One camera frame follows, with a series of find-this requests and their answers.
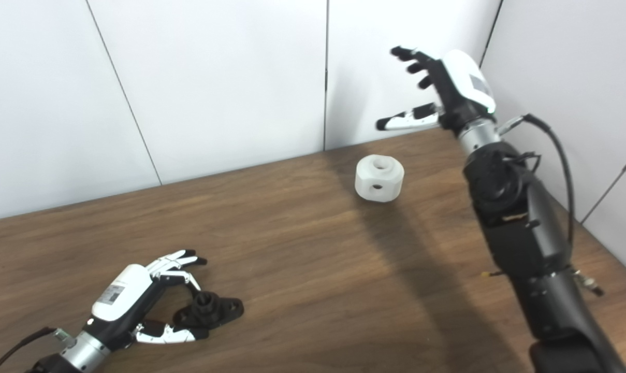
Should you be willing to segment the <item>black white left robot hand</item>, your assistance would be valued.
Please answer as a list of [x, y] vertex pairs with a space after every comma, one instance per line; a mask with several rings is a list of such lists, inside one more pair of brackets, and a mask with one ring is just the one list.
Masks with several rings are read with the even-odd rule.
[[128, 265], [104, 290], [91, 308], [90, 318], [75, 344], [53, 356], [50, 372], [93, 372], [116, 350], [135, 342], [180, 344], [202, 340], [209, 332], [145, 320], [169, 286], [184, 285], [192, 295], [201, 293], [190, 265], [206, 260], [194, 250], [180, 250], [157, 258], [149, 265]]

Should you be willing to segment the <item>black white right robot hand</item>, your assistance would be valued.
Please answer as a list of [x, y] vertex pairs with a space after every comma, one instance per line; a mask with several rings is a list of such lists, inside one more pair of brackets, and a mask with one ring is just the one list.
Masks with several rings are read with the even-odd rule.
[[419, 81], [422, 90], [434, 88], [438, 100], [377, 120], [379, 131], [428, 128], [438, 125], [451, 131], [466, 155], [481, 147], [500, 142], [497, 104], [478, 64], [462, 50], [451, 50], [434, 58], [417, 49], [397, 46], [390, 53], [400, 61], [411, 62], [409, 74], [426, 71]]

